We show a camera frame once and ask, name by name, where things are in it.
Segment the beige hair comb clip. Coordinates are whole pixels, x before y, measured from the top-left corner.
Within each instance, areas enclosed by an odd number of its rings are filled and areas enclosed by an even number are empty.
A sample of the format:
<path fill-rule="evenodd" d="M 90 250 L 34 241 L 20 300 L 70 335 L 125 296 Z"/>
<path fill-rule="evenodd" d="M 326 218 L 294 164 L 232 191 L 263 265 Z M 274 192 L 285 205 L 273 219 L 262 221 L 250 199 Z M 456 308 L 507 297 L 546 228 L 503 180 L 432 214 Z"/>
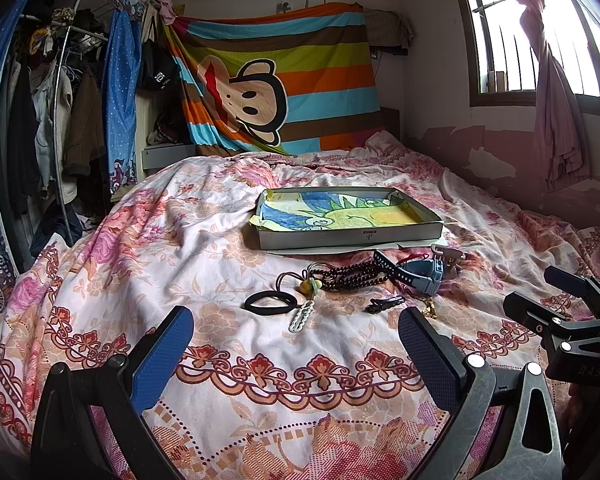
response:
<path fill-rule="evenodd" d="M 434 260 L 442 262 L 443 278 L 456 278 L 460 272 L 460 263 L 466 259 L 466 254 L 459 249 L 440 244 L 432 244 L 431 252 Z"/>

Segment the red cord gold pendant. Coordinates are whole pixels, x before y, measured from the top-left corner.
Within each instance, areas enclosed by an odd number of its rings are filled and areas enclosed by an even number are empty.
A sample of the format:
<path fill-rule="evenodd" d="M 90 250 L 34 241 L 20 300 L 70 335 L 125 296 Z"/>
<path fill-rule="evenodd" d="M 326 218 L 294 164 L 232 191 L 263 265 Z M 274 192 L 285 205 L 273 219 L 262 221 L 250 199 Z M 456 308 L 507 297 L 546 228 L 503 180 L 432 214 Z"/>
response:
<path fill-rule="evenodd" d="M 425 318 L 436 318 L 437 310 L 434 298 L 431 296 L 416 295 L 415 299 L 420 303 L 419 311 Z"/>

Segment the blue kids smartwatch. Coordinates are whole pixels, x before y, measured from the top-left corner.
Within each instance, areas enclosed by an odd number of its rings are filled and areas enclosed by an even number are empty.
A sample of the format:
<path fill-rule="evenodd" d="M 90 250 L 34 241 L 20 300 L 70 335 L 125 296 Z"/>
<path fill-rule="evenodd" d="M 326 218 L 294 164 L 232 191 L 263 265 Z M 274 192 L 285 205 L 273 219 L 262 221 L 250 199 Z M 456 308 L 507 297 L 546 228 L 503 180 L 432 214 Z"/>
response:
<path fill-rule="evenodd" d="M 444 264 L 437 259 L 412 259 L 400 263 L 398 268 L 406 276 L 405 284 L 424 296 L 434 296 L 441 285 Z"/>

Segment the black hair clip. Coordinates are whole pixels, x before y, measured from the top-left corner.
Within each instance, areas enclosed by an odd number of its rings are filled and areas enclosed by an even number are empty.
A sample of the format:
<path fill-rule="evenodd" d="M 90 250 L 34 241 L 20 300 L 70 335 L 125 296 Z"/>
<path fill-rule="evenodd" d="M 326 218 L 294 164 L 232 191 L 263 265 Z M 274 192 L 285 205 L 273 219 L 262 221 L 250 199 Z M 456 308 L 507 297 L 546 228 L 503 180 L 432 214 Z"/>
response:
<path fill-rule="evenodd" d="M 394 307 L 404 304 L 405 299 L 402 296 L 391 298 L 372 298 L 370 304 L 364 309 L 368 314 L 379 314 Z"/>

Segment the floral pink bedsheet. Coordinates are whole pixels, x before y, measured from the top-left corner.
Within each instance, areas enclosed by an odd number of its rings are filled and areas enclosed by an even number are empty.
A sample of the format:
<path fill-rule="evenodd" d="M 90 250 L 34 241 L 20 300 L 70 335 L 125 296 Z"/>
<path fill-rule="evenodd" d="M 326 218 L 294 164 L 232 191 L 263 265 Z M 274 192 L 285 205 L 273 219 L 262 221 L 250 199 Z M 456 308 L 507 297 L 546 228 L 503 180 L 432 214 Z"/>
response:
<path fill-rule="evenodd" d="M 87 370 L 131 350 L 178 304 L 195 328 L 157 405 L 145 415 L 189 479 L 403 479 L 446 414 L 398 335 L 389 283 L 322 292 L 299 333 L 244 300 L 306 258 L 261 252 L 250 226 L 259 195 L 285 186 L 388 186 L 438 214 L 464 252 L 434 302 L 434 327 L 491 364 L 544 362 L 539 339 L 509 321 L 513 290 L 583 320 L 582 302 L 548 286 L 547 266 L 600 279 L 600 226 L 578 229 L 524 211 L 410 151 L 387 133 L 362 148 L 182 160 L 129 192 L 73 246 L 52 238 L 0 314 L 0 451 L 30 451 L 44 380 L 64 362 Z"/>

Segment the pink window curtain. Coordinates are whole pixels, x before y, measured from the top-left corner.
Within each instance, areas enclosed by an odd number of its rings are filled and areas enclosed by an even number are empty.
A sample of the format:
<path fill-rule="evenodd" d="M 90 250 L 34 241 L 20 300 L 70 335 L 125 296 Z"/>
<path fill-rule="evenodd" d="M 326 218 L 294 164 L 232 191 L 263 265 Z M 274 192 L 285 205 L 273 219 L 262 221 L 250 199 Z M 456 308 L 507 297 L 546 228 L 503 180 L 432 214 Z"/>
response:
<path fill-rule="evenodd" d="M 538 60 L 533 155 L 545 187 L 558 191 L 591 177 L 583 117 L 567 76 L 545 37 L 545 0 L 524 6 L 520 26 Z"/>

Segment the dinosaur drawing paper liner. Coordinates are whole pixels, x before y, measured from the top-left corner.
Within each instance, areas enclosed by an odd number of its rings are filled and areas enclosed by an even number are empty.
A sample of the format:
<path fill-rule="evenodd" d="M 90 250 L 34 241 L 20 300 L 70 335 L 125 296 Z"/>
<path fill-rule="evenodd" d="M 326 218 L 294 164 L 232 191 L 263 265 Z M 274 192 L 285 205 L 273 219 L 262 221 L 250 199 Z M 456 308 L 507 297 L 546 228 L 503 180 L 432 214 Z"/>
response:
<path fill-rule="evenodd" d="M 268 190 L 249 223 L 272 232 L 300 232 L 411 226 L 422 223 L 422 217 L 396 192 L 373 198 L 323 191 Z"/>

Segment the hanging clothes in wardrobe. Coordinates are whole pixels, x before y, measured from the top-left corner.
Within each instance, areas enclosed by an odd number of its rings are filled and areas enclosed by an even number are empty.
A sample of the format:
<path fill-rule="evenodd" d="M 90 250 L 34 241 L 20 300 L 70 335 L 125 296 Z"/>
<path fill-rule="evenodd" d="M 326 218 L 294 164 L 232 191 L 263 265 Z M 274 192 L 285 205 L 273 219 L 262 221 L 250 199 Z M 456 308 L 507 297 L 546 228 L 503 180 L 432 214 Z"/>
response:
<path fill-rule="evenodd" d="M 91 10 L 23 14 L 0 88 L 0 209 L 23 268 L 50 237 L 73 245 L 109 210 L 102 125 L 105 26 Z"/>

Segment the grey tray box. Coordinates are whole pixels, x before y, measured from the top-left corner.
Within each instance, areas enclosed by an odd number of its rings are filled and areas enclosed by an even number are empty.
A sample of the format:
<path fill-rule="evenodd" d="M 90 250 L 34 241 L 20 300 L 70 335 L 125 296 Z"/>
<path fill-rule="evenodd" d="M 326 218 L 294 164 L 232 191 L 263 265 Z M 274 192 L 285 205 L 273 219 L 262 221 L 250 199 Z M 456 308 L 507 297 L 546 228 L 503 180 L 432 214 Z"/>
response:
<path fill-rule="evenodd" d="M 385 198 L 396 192 L 404 198 L 422 217 L 422 223 L 392 228 L 370 228 L 355 230 L 321 230 L 300 232 L 272 232 L 256 228 L 260 247 L 264 250 L 313 249 L 322 247 L 374 246 L 391 243 L 411 243 L 422 240 L 438 240 L 442 235 L 443 220 L 434 211 L 419 203 L 397 188 L 374 188 L 373 186 L 308 186 L 307 188 L 267 188 L 258 200 L 256 210 L 263 202 L 265 191 L 332 192 L 361 197 Z"/>

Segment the black cap hanging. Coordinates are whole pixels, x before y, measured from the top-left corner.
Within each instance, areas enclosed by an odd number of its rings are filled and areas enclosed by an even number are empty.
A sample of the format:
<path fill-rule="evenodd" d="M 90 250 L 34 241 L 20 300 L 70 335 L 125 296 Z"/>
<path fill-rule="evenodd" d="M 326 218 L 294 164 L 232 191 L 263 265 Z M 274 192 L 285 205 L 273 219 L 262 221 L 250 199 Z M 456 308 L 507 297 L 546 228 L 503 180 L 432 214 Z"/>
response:
<path fill-rule="evenodd" d="M 148 39 L 142 45 L 142 58 L 138 72 L 137 88 L 161 91 L 178 80 L 180 68 L 168 49 Z"/>

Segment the striped monkey blanket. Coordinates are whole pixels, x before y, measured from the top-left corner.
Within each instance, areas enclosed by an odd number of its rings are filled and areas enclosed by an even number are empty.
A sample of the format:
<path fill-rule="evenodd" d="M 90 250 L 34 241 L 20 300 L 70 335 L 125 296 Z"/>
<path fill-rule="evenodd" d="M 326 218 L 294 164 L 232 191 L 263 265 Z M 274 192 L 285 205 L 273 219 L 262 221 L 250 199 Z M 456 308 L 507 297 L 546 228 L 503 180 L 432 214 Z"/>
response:
<path fill-rule="evenodd" d="M 350 150 L 384 130 L 362 6 L 326 3 L 264 18 L 177 18 L 189 139 L 201 155 Z"/>

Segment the blue dotted wardrobe curtain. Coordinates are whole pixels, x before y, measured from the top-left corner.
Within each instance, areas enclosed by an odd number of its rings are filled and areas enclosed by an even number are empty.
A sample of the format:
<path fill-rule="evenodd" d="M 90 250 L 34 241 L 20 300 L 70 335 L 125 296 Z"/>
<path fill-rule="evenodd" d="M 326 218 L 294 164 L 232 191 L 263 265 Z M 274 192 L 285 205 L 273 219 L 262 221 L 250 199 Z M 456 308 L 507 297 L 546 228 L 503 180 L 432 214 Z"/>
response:
<path fill-rule="evenodd" d="M 7 47 L 20 16 L 33 14 L 48 18 L 57 8 L 91 10 L 105 26 L 106 50 L 100 83 L 110 206 L 117 192 L 137 180 L 135 96 L 142 58 L 140 25 L 145 9 L 140 0 L 10 0 L 0 11 L 0 88 Z M 5 309 L 17 278 L 32 266 L 34 260 L 23 268 L 15 262 L 7 246 L 0 209 L 0 312 Z"/>

